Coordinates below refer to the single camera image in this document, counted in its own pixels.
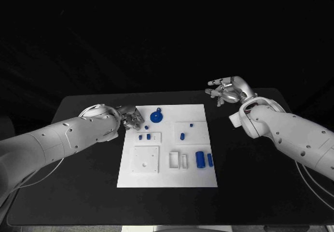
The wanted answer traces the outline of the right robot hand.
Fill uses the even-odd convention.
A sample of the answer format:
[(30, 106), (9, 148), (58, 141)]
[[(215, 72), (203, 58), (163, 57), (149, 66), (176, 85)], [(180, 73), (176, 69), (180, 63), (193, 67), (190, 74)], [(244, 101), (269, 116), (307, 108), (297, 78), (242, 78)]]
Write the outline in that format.
[(218, 98), (218, 107), (228, 103), (246, 103), (256, 98), (256, 94), (241, 76), (232, 76), (208, 82), (209, 86), (218, 86), (216, 89), (206, 88), (205, 93), (212, 98)]

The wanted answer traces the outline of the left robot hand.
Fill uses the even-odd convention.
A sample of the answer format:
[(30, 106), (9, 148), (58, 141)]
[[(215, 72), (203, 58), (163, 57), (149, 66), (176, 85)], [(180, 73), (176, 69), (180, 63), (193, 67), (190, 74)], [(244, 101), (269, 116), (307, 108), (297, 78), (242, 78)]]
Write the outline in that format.
[(137, 107), (134, 105), (120, 106), (117, 107), (117, 111), (120, 112), (123, 126), (125, 129), (134, 129), (138, 131), (146, 120)]

